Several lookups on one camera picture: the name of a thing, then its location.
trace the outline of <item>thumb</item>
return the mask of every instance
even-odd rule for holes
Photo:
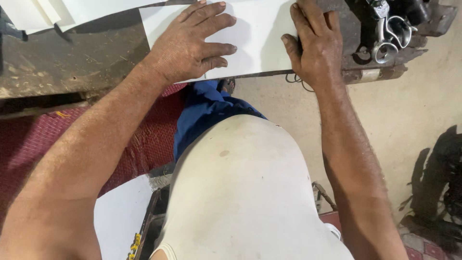
[[[284,34],[281,37],[284,46],[286,47],[287,54],[292,62],[292,69],[297,70],[300,67],[301,54],[298,50],[297,40],[290,34]]]
[[[213,68],[216,68],[216,67],[227,67],[228,66],[228,61],[223,58],[223,57],[219,57],[219,56],[215,56],[215,57],[208,57],[208,58],[205,58],[202,60],[202,63],[201,63],[201,71],[203,72],[203,74]]]

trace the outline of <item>concrete floor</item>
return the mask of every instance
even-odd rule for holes
[[[429,38],[423,56],[407,64],[399,79],[349,85],[353,106],[380,161],[389,190],[395,221],[401,202],[411,195],[415,160],[433,148],[438,136],[452,125],[462,128],[462,2],[449,32]],[[321,126],[314,93],[299,83],[286,83],[284,75],[236,80],[233,94],[251,103],[269,120],[281,125],[297,141],[312,180],[332,194],[321,155]],[[323,204],[322,211],[330,211]]]

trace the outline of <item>sandal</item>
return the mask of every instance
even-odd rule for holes
[[[236,80],[235,79],[226,79],[220,80],[218,82],[217,91],[226,91],[228,94],[232,94],[234,92],[234,88],[236,87]]]

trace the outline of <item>paper stack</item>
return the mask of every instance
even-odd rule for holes
[[[291,69],[289,56],[280,38],[285,33],[297,35],[290,17],[290,6],[294,2],[295,0],[226,1],[225,13],[237,17],[236,24],[213,34],[205,41],[233,44],[237,46],[237,52],[225,56],[227,68],[212,69],[195,80]],[[151,48],[170,22],[186,7],[177,5],[140,8]]]
[[[164,0],[0,0],[18,30],[27,34],[53,28],[67,31],[83,23]]]

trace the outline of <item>left hand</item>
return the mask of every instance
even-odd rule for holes
[[[207,5],[205,0],[186,8],[154,43],[141,62],[167,84],[196,79],[216,67],[227,67],[224,55],[234,54],[232,44],[206,43],[205,38],[236,24],[236,18],[224,13],[225,2]]]
[[[338,12],[322,13],[315,0],[297,0],[290,14],[303,47],[300,53],[297,40],[290,34],[281,38],[293,71],[317,93],[332,86],[344,87],[341,76],[343,40]]]

